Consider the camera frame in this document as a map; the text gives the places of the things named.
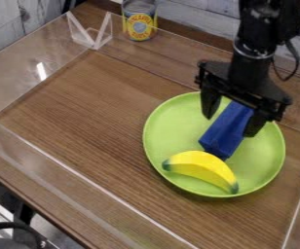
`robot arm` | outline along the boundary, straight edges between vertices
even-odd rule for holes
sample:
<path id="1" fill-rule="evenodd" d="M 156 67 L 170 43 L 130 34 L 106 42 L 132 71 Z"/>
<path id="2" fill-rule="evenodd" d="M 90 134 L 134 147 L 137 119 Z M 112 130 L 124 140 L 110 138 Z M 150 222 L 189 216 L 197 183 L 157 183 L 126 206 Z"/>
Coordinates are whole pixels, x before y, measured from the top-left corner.
<path id="1" fill-rule="evenodd" d="M 277 45 L 299 55 L 291 39 L 300 34 L 300 0 L 240 0 L 241 24 L 231 64 L 201 61 L 196 83 L 201 88 L 203 112 L 217 112 L 223 95 L 255 109 L 244 136 L 255 136 L 267 122 L 280 121 L 291 96 L 269 77 Z"/>

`yellow banana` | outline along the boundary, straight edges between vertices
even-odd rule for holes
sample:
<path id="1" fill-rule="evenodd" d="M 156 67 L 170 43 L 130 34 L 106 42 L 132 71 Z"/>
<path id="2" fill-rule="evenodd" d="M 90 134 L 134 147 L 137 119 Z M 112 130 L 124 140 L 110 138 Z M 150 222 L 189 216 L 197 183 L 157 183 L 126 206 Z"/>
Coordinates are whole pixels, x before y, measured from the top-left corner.
<path id="1" fill-rule="evenodd" d="M 162 167 L 169 172 L 196 177 L 215 184 L 232 194 L 239 192 L 232 170 L 220 158 L 207 152 L 183 152 L 165 160 Z"/>

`blue block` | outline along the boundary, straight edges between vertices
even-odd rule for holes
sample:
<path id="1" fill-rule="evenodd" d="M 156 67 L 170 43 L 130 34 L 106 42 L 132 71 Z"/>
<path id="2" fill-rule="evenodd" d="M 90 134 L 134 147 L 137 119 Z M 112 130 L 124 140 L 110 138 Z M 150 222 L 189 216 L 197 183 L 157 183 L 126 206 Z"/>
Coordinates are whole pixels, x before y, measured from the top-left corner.
<path id="1" fill-rule="evenodd" d="M 199 142 L 205 151 L 227 160 L 244 139 L 244 130 L 255 111 L 232 101 Z"/>

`green bowl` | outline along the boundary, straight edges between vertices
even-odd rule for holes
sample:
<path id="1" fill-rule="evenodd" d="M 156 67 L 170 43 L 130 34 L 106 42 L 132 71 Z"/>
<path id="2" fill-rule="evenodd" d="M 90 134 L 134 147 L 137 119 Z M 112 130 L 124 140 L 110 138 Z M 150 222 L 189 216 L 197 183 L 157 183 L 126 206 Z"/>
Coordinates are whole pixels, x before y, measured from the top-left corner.
<path id="1" fill-rule="evenodd" d="M 276 123 L 268 123 L 253 138 L 245 138 L 227 160 L 240 191 L 236 195 L 208 182 L 162 169 L 162 162 L 185 151 L 204 151 L 199 139 L 220 116 L 231 100 L 223 98 L 220 110 L 208 120 L 201 112 L 200 92 L 172 98 L 153 112 L 144 128 L 148 159 L 160 174 L 184 190 L 211 197 L 244 196 L 265 187 L 277 176 L 285 158 L 285 143 Z"/>

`toy banana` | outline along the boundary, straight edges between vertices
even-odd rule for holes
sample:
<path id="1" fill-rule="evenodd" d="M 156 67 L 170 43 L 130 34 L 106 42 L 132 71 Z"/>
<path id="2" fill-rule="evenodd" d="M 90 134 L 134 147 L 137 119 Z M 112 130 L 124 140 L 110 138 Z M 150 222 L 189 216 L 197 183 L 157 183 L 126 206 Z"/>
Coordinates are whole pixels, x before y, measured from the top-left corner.
<path id="1" fill-rule="evenodd" d="M 212 183 L 232 194 L 239 192 L 232 170 L 221 159 L 207 152 L 183 152 L 165 160 L 162 167 L 172 173 L 192 176 Z"/>

